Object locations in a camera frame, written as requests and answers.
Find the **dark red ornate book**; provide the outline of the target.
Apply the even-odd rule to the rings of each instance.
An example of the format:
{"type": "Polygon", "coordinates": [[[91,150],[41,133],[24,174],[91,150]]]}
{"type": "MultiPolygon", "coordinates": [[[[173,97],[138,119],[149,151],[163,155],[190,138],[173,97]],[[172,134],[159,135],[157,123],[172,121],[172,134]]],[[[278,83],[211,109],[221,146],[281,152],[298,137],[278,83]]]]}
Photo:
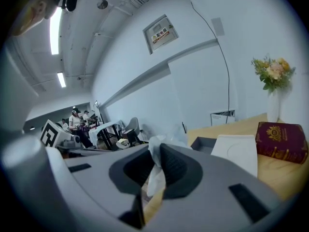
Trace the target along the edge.
{"type": "Polygon", "coordinates": [[[309,156],[299,124],[259,122],[255,142],[257,153],[267,157],[303,164],[309,156]]]}

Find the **white cloth covered table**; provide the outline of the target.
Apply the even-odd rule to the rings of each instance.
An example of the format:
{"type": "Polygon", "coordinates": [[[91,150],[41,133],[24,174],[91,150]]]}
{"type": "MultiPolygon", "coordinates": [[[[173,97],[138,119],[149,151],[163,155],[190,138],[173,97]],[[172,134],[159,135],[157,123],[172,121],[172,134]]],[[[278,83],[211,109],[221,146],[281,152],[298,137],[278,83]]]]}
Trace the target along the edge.
{"type": "Polygon", "coordinates": [[[116,136],[117,140],[120,139],[119,130],[123,127],[123,122],[121,120],[116,120],[108,123],[104,123],[102,125],[97,126],[95,129],[89,130],[89,139],[90,142],[98,146],[98,137],[101,137],[107,147],[108,150],[112,149],[112,143],[110,141],[109,134],[107,132],[107,128],[112,128],[114,135],[116,136]]]}

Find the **yellow flower bouquet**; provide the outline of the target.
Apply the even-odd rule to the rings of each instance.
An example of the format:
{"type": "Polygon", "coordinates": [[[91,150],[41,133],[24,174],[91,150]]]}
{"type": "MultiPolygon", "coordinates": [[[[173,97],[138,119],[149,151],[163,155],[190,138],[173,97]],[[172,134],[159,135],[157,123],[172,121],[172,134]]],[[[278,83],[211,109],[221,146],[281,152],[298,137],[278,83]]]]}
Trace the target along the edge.
{"type": "Polygon", "coordinates": [[[253,58],[251,64],[254,66],[255,74],[264,84],[263,90],[269,93],[277,89],[287,89],[295,73],[295,67],[291,67],[285,59],[272,59],[269,55],[263,59],[253,58]]]}

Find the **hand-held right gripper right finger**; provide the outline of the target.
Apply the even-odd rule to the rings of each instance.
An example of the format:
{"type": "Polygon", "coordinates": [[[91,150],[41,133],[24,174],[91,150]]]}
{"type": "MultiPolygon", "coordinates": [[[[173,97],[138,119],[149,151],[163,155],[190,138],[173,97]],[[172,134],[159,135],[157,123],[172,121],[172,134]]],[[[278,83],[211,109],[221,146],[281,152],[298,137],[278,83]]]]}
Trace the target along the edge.
{"type": "Polygon", "coordinates": [[[188,148],[161,144],[167,178],[146,232],[239,232],[251,229],[281,200],[236,164],[188,148]]]}

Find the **white box lid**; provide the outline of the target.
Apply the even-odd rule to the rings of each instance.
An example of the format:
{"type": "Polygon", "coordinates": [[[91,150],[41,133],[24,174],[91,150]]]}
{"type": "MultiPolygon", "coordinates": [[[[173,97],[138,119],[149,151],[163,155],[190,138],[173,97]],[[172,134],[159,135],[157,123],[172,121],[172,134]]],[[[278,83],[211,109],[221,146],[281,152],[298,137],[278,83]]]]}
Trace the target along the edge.
{"type": "Polygon", "coordinates": [[[258,176],[258,158],[253,135],[219,135],[211,155],[229,160],[250,173],[258,176]]]}

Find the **white board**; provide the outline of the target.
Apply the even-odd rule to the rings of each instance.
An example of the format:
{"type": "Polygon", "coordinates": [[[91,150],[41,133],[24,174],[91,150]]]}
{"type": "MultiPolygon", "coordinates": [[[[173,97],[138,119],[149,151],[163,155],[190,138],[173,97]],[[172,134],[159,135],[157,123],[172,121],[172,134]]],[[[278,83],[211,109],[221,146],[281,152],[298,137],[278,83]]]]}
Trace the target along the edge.
{"type": "Polygon", "coordinates": [[[99,110],[98,101],[95,101],[93,105],[93,111],[94,111],[95,117],[97,117],[98,123],[102,122],[102,117],[101,117],[101,112],[99,110]]]}

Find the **white plastic bag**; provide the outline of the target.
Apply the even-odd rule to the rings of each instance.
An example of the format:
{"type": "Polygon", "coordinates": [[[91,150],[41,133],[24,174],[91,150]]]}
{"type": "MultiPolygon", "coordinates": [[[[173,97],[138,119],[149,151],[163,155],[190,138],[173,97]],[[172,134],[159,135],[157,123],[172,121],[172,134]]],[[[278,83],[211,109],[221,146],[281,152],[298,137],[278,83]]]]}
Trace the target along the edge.
{"type": "Polygon", "coordinates": [[[161,144],[181,146],[192,150],[192,148],[188,146],[188,137],[182,126],[175,125],[166,134],[156,135],[150,138],[148,150],[150,151],[154,166],[149,175],[147,187],[148,197],[153,197],[166,186],[166,179],[161,166],[161,144]]]}

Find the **grey shell chair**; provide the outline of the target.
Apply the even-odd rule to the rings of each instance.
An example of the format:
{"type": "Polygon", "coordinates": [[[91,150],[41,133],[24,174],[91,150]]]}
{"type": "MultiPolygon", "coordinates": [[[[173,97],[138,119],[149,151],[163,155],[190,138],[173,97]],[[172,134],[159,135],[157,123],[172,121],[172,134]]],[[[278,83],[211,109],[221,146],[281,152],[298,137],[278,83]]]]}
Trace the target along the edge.
{"type": "Polygon", "coordinates": [[[133,147],[136,143],[142,144],[142,141],[139,139],[138,135],[140,134],[139,122],[136,117],[133,117],[129,124],[125,127],[125,136],[131,147],[133,147]]]}

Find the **long ceiling light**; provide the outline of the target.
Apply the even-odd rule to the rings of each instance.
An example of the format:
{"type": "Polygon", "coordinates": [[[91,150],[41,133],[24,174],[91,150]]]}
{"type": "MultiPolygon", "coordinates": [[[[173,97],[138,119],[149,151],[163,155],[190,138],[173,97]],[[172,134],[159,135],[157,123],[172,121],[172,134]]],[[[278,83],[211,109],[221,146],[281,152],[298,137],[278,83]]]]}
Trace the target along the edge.
{"type": "Polygon", "coordinates": [[[49,36],[50,49],[52,55],[59,54],[59,27],[61,20],[62,9],[58,7],[50,18],[49,36]]]}

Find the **short ceiling light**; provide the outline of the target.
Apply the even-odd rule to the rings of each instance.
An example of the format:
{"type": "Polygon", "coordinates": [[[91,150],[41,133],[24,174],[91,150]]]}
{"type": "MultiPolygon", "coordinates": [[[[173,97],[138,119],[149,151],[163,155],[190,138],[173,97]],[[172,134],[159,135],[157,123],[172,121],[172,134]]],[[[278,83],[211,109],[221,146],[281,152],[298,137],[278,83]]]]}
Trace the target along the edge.
{"type": "Polygon", "coordinates": [[[66,87],[65,77],[63,72],[58,72],[57,77],[62,88],[66,87]]]}

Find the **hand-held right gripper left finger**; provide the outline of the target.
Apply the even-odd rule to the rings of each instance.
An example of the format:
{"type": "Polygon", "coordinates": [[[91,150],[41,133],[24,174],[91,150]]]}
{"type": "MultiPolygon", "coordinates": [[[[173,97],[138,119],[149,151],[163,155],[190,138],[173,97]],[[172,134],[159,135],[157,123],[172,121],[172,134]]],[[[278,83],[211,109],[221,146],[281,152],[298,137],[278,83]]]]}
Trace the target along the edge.
{"type": "Polygon", "coordinates": [[[75,229],[144,229],[141,187],[153,168],[147,145],[63,159],[46,148],[53,178],[75,229]]]}

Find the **grey wall plate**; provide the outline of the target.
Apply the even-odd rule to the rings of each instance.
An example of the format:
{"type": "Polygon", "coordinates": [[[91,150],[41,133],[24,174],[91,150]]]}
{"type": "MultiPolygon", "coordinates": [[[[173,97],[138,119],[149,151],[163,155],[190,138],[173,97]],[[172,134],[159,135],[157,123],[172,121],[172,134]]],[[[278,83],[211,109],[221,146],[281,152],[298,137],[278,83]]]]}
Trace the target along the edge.
{"type": "Polygon", "coordinates": [[[224,31],[224,27],[221,21],[221,18],[212,18],[211,19],[214,31],[216,36],[224,36],[225,35],[225,31],[224,31]]]}

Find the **white vase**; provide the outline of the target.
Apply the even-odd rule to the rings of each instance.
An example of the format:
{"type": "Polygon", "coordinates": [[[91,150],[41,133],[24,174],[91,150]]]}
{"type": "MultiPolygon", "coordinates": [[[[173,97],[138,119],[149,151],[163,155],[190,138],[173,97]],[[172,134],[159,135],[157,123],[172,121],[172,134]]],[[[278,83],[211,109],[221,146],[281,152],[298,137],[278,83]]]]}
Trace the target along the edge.
{"type": "Polygon", "coordinates": [[[280,92],[277,89],[269,92],[267,102],[267,120],[277,122],[280,113],[280,92]]]}

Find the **grey box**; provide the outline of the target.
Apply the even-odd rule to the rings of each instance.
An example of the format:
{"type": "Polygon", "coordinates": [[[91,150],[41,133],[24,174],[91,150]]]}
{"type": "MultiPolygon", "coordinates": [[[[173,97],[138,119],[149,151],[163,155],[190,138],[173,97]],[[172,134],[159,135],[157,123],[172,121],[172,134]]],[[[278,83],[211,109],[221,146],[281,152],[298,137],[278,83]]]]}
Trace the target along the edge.
{"type": "Polygon", "coordinates": [[[210,155],[215,146],[217,139],[214,138],[205,138],[197,137],[194,142],[191,144],[191,148],[198,152],[203,152],[210,155]]]}

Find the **grey electrical wall cabinet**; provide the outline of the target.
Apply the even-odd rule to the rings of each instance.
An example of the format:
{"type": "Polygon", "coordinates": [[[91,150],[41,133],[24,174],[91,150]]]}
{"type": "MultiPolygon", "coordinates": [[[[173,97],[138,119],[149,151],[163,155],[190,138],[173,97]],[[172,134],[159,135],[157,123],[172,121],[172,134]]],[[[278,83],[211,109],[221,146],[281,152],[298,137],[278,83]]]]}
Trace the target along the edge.
{"type": "Polygon", "coordinates": [[[165,14],[148,25],[143,30],[143,34],[150,55],[160,47],[169,44],[179,37],[173,24],[165,14]]]}

